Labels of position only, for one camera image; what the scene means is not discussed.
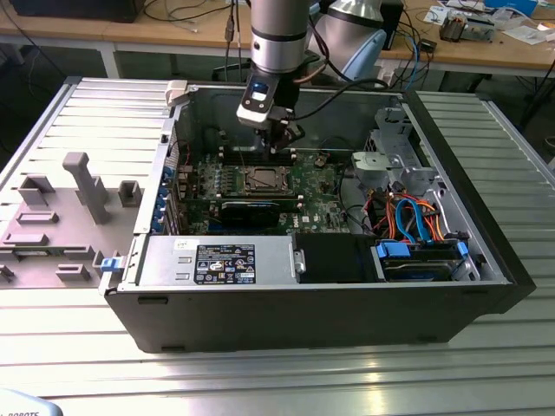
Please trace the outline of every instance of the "metal slotted table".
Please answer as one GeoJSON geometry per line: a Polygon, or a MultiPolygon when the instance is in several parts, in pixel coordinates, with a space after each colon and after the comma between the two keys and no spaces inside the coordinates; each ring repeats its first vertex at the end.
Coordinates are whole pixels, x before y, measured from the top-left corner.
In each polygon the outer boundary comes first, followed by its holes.
{"type": "MultiPolygon", "coordinates": [[[[104,183],[145,180],[161,130],[155,120],[169,115],[165,87],[90,79],[64,85],[0,176],[0,220],[21,202],[12,189],[17,182],[28,172],[57,169],[49,160],[58,151],[86,149],[104,183]],[[129,119],[135,127],[121,124],[129,119]]],[[[4,289],[0,386],[50,399],[68,416],[121,409],[211,416],[553,414],[555,250],[548,213],[555,193],[545,165],[507,122],[482,126],[486,137],[473,130],[479,120],[491,123],[491,114],[504,120],[491,103],[438,97],[421,100],[539,286],[505,315],[480,318],[448,344],[145,354],[96,289],[4,289]]],[[[56,185],[67,185],[65,178],[60,172],[56,185]]]]}

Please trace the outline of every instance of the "power supply label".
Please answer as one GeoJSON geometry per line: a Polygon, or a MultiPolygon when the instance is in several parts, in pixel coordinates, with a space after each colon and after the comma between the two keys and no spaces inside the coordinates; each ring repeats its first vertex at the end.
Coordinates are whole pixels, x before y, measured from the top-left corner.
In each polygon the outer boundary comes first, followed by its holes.
{"type": "Polygon", "coordinates": [[[199,245],[194,282],[197,284],[256,283],[254,245],[199,245]]]}

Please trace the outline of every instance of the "blue cable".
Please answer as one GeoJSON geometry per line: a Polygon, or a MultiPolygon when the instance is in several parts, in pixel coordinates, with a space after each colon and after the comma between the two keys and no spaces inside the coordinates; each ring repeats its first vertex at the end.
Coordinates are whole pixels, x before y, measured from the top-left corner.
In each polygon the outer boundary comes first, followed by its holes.
{"type": "Polygon", "coordinates": [[[405,88],[405,91],[408,91],[408,89],[410,88],[410,86],[412,85],[413,81],[415,80],[415,75],[416,75],[416,70],[418,69],[418,61],[420,60],[420,55],[418,53],[418,47],[416,46],[416,42],[415,39],[413,39],[411,36],[409,35],[405,35],[410,42],[413,44],[413,51],[415,52],[415,65],[413,66],[413,73],[410,76],[410,80],[408,81],[408,85],[405,88]]]}
{"type": "Polygon", "coordinates": [[[401,210],[405,204],[411,204],[415,210],[416,228],[418,228],[418,233],[420,234],[420,238],[424,240],[426,243],[432,243],[433,240],[430,237],[428,230],[426,230],[426,227],[424,226],[424,219],[422,217],[422,212],[420,211],[420,207],[412,199],[406,199],[406,198],[402,199],[401,201],[399,201],[399,203],[397,204],[397,207],[395,208],[395,222],[397,223],[397,228],[399,229],[401,234],[406,238],[408,238],[408,240],[412,244],[416,244],[416,239],[410,234],[408,234],[408,232],[405,231],[402,225],[401,210]]]}

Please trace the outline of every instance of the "robotic arm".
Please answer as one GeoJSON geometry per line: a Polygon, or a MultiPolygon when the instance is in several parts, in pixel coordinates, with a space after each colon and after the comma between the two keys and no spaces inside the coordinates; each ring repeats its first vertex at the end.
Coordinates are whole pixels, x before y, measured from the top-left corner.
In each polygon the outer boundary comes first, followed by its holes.
{"type": "Polygon", "coordinates": [[[310,0],[252,0],[251,77],[241,99],[239,121],[257,130],[270,153],[304,133],[281,122],[297,104],[306,49],[310,0]]]}
{"type": "MultiPolygon", "coordinates": [[[[255,128],[266,153],[276,153],[304,137],[303,129],[287,121],[304,82],[307,27],[313,0],[251,0],[251,76],[237,110],[239,121],[255,128]]],[[[385,41],[381,0],[338,0],[321,19],[326,43],[351,56],[342,68],[372,68],[385,41]]],[[[319,52],[317,42],[311,43],[319,52]]]]}

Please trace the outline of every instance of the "computer tower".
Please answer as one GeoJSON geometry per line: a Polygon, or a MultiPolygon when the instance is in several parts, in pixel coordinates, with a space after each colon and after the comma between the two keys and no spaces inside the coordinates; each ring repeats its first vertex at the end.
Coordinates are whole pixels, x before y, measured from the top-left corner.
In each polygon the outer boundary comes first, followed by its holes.
{"type": "Polygon", "coordinates": [[[395,31],[401,19],[403,3],[402,0],[382,0],[380,11],[383,16],[382,29],[387,35],[382,50],[390,50],[395,39],[395,31]]]}
{"type": "Polygon", "coordinates": [[[69,17],[132,23],[145,0],[10,0],[20,16],[69,17]]]}

